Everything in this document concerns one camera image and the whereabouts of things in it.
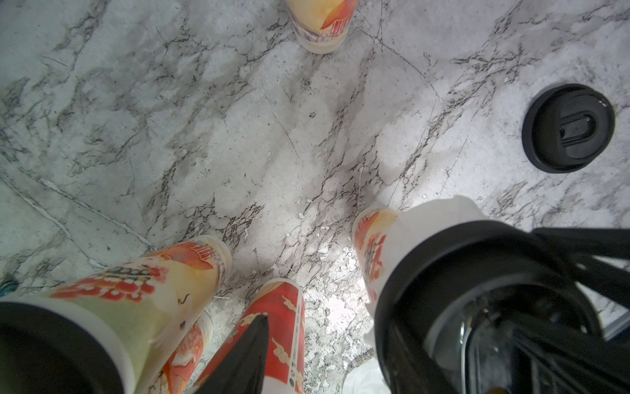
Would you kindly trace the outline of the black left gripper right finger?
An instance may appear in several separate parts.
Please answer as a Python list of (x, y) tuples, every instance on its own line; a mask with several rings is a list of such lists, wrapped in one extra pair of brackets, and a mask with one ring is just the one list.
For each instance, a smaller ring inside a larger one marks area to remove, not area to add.
[(388, 374), (392, 393), (457, 392), (405, 325), (389, 328)]

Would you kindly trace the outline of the black plastic cup lid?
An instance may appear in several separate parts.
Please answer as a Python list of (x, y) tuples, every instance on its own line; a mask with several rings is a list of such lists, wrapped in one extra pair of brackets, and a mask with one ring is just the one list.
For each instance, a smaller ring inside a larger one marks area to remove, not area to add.
[(82, 313), (1, 303), (2, 393), (128, 393), (133, 369)]
[(603, 153), (614, 131), (615, 110), (605, 95), (586, 85), (550, 85), (528, 108), (522, 145), (539, 170), (571, 173)]
[(515, 345), (506, 324), (513, 312), (601, 335), (589, 300), (538, 237), (491, 221), (431, 236), (402, 259), (377, 307), (376, 353), (388, 387), (389, 328), (401, 324), (456, 393), (541, 389), (547, 374)]

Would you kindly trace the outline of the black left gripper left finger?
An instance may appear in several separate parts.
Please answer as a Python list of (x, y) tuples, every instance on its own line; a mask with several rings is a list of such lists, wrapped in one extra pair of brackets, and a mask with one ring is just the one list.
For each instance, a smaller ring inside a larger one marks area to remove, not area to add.
[(268, 317), (259, 315), (195, 393), (261, 393), (268, 340)]

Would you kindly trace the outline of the red milk tea paper cup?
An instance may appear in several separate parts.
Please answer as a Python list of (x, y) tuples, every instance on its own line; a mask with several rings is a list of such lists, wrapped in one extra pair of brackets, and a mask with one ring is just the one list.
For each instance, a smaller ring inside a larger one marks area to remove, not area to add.
[(305, 311), (303, 292), (296, 283), (284, 278), (265, 283), (200, 374), (194, 391), (215, 371), (253, 320), (259, 315), (267, 315), (269, 340), (261, 393), (303, 393)]

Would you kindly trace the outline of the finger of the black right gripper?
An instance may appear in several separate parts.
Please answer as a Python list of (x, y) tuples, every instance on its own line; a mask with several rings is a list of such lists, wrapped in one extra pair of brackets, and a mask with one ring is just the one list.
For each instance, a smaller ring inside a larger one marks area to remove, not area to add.
[(538, 228), (532, 234), (559, 257), (572, 280), (629, 307), (629, 272), (601, 260), (629, 259), (628, 229)]
[(509, 313), (514, 343), (570, 393), (628, 393), (629, 349), (530, 315)]

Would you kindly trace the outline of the yellow paper cup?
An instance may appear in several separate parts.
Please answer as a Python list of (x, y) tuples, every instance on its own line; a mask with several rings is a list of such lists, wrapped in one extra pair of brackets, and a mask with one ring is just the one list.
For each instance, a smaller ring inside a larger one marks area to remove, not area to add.
[(367, 291), (368, 309), (373, 312), (391, 264), (383, 260), (388, 233), (397, 222), (399, 212), (389, 208), (367, 208), (352, 226), (354, 250)]

